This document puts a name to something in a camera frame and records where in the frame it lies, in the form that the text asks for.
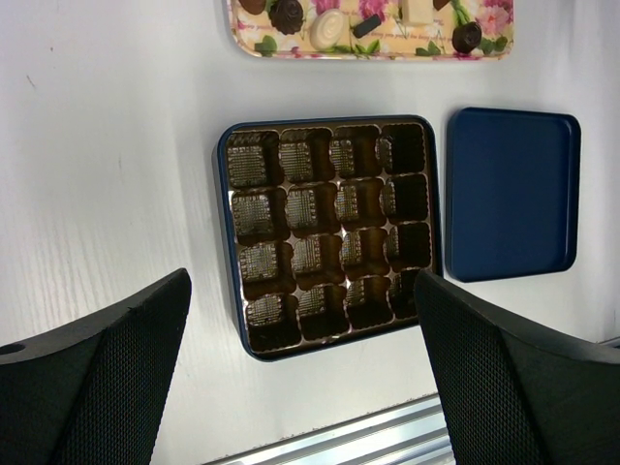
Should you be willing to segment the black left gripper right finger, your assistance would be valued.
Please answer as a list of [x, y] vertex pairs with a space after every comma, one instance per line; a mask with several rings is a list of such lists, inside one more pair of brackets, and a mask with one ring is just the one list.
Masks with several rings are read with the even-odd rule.
[[459, 464], [616, 464], [619, 351], [422, 271], [418, 319]]

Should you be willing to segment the white rectangular chocolate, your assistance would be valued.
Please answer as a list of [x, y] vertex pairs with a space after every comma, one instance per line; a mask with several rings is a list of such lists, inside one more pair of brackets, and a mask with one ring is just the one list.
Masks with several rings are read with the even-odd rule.
[[401, 0], [401, 22], [408, 26], [428, 25], [434, 19], [432, 0]]

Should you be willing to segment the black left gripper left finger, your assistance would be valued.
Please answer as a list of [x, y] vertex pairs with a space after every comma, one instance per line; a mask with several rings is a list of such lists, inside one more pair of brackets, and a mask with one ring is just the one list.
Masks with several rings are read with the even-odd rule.
[[111, 306], [2, 346], [2, 463], [149, 463], [191, 293], [179, 268]]

